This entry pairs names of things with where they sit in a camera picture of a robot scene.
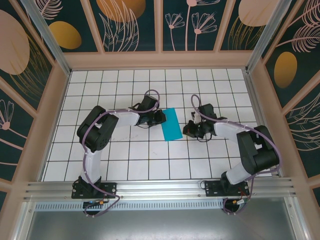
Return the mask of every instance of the metal plate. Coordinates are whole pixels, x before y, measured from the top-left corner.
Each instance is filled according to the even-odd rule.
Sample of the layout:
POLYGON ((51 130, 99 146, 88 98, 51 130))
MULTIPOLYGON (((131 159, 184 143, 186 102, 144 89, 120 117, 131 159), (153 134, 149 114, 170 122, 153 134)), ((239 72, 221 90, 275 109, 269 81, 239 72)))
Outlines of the metal plate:
MULTIPOLYGON (((205 195, 207 197, 241 197, 241 191, 236 190, 234 192, 225 193, 219 180, 217 181, 204 181, 205 195)), ((239 188, 249 195, 249 187, 246 182, 241 182, 239 188)))
MULTIPOLYGON (((84 191, 80 183, 74 183, 73 186, 72 199, 102 199, 104 197, 104 194, 99 191, 94 196, 91 192, 84 191)), ((115 182, 102 182, 99 187, 107 193, 117 193, 117 184, 115 182)), ((114 199, 115 197, 108 195, 107 198, 114 199)))

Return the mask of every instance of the dark green panel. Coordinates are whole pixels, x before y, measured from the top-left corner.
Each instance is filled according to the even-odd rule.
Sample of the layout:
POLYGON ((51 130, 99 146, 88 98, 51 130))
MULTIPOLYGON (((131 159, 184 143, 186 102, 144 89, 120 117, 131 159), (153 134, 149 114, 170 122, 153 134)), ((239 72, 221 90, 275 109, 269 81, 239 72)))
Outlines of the dark green panel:
POLYGON ((320 174, 320 84, 286 116, 308 178, 320 174))
MULTIPOLYGON (((108 18, 99 8, 97 0, 90 0, 96 25, 106 52, 145 52, 156 50, 154 0, 140 0, 139 2, 142 1, 145 1, 145 9, 142 15, 136 19, 136 26, 134 26, 134 21, 123 24, 122 22, 116 22, 108 18), (106 25, 109 26, 110 33, 112 33, 108 36, 105 36, 106 25)), ((113 0, 106 0, 105 2, 112 11, 115 9, 114 6, 117 5, 117 2, 113 0)))
POLYGON ((7 193, 5 191, 0 191, 0 212, 1 212, 2 206, 5 203, 6 196, 7 196, 7 193))
MULTIPOLYGON (((22 8, 22 10, 24 11, 24 13, 25 13, 26 16, 28 17, 28 19, 29 19, 30 23, 32 24, 33 28, 35 29, 36 33, 39 35, 39 37, 41 37, 40 32, 38 31, 36 25, 34 24, 34 22, 30 19, 29 15, 27 14, 27 11, 26 11, 24 5, 21 3, 21 0, 18 0, 17 2, 20 4, 20 7, 22 8)), ((52 57, 54 60, 56 60, 55 56, 53 55, 53 53, 51 52, 50 48, 48 47, 46 41, 44 41, 42 37, 41 37, 41 39, 42 39, 44 45, 46 46, 46 48, 48 49, 51 57, 52 57)))
POLYGON ((253 50, 265 26, 246 26, 239 19, 239 5, 236 0, 220 50, 253 50))
POLYGON ((34 119, 2 90, 0 112, 0 178, 11 181, 34 119))
POLYGON ((268 52, 271 44, 274 42, 274 39, 275 39, 276 36, 278 35, 278 33, 279 33, 280 29, 282 28, 282 26, 284 25, 284 23, 285 23, 288 15, 290 14, 290 12, 291 12, 292 8, 294 7, 294 5, 296 4, 296 2, 297 2, 297 0, 292 0, 292 1, 291 1, 291 4, 290 4, 289 8, 288 8, 288 10, 286 11, 286 13, 285 13, 285 15, 284 15, 284 18, 282 19, 282 21, 280 22, 278 28, 277 28, 276 31, 274 32, 274 34, 273 34, 272 38, 270 39, 268 45, 267 45, 266 48, 264 49, 264 51, 263 51, 263 53, 262 53, 262 58, 264 58, 265 55, 267 54, 267 52, 268 52))
POLYGON ((226 1, 207 0, 204 2, 207 4, 203 5, 198 2, 196 6, 189 7, 186 1, 163 1, 163 51, 186 50, 187 21, 188 51, 211 51, 214 49, 226 1), (180 14, 180 17, 177 18, 174 14, 180 14), (196 34, 195 29, 199 29, 201 33, 196 34))
MULTIPOLYGON (((297 14, 294 16, 292 21, 292 23, 294 23, 287 28, 281 40, 279 41, 279 44, 274 49, 272 55, 270 56, 265 65, 282 107, 284 107, 300 91, 300 89, 320 70, 320 25, 318 24, 311 26, 310 30, 313 32, 297 37, 299 39, 302 39, 302 41, 293 41, 295 39, 295 34, 299 34, 300 29, 303 30, 308 28, 308 26, 304 23, 304 18, 301 16, 307 17, 307 23, 310 21, 310 17, 314 18, 315 15, 320 16, 319 8, 316 8, 315 11, 312 11, 312 14, 303 15, 305 12, 306 3, 307 1, 305 1, 302 4, 297 14), (312 48, 306 47, 307 41, 312 41, 312 43, 308 43, 308 45, 312 45, 312 48), (287 87, 279 87, 278 84, 283 80, 283 78, 278 79, 278 84, 276 84, 275 67, 279 56, 282 55, 284 52, 287 52, 285 54, 289 54, 291 56, 291 60, 296 59, 297 70, 293 80, 289 82, 290 84, 287 87)), ((292 65, 278 64, 277 67, 280 70, 283 69, 284 73, 293 71, 294 74, 292 65)))
MULTIPOLYGON (((0 2, 0 11, 10 14, 21 24, 28 36, 30 48, 29 61, 22 73, 13 75, 0 69, 0 77, 17 91, 32 107, 37 109, 48 81, 52 65, 9 1, 5 0, 0 2)), ((0 53, 0 57, 5 58, 6 56, 4 53, 0 53)))
POLYGON ((62 9, 53 20, 45 20, 48 26, 57 21, 66 22, 72 25, 81 36, 81 45, 79 47, 76 49, 66 49, 61 47, 62 52, 97 52, 97 47, 91 34, 91 30, 89 28, 89 24, 80 0, 62 0, 59 7, 62 7, 62 9))
POLYGON ((318 206, 320 208, 320 187, 314 188, 313 189, 313 194, 314 194, 316 202, 318 203, 318 206))

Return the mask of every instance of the yellow oval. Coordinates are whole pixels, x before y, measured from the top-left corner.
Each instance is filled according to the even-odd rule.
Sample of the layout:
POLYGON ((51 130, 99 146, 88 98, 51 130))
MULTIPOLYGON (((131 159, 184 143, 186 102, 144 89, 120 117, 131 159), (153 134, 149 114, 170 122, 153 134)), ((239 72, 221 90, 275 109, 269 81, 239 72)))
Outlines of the yellow oval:
POLYGON ((129 22, 130 18, 125 11, 123 3, 127 10, 132 10, 135 18, 139 18, 146 9, 146 0, 96 0, 100 10, 109 19, 116 22, 129 22))
POLYGON ((65 49, 76 49, 81 45, 80 33, 74 26, 65 21, 55 21, 49 28, 60 47, 65 49))
POLYGON ((288 87, 297 72, 297 59, 291 52, 285 51, 280 54, 274 66, 274 81, 279 88, 288 87))

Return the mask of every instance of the blue towel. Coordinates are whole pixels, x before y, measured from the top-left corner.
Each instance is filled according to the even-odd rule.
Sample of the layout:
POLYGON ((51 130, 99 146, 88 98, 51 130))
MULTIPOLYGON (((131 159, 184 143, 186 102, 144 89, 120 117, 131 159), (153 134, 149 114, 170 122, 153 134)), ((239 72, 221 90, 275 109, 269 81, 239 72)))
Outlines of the blue towel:
POLYGON ((166 122, 162 123, 162 131, 165 141, 182 139, 182 132, 179 126, 178 117, 174 108, 163 110, 166 122))

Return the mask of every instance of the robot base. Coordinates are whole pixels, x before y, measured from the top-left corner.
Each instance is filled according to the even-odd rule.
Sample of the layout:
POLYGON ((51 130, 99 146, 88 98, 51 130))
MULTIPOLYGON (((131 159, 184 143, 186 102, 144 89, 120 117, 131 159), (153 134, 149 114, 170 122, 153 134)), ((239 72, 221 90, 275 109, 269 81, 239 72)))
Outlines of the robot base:
POLYGON ((204 181, 204 189, 206 197, 241 197, 242 192, 247 196, 250 194, 247 182, 242 181, 232 185, 225 172, 221 175, 220 180, 204 181))
MULTIPOLYGON (((101 177, 98 181, 94 183, 99 189, 111 193, 117 193, 117 184, 115 182, 101 182, 101 177)), ((107 199, 114 199, 114 196, 105 196, 107 199)), ((104 194, 95 188, 93 188, 89 183, 85 182, 81 176, 79 176, 78 182, 72 184, 72 199, 103 199, 104 194)))

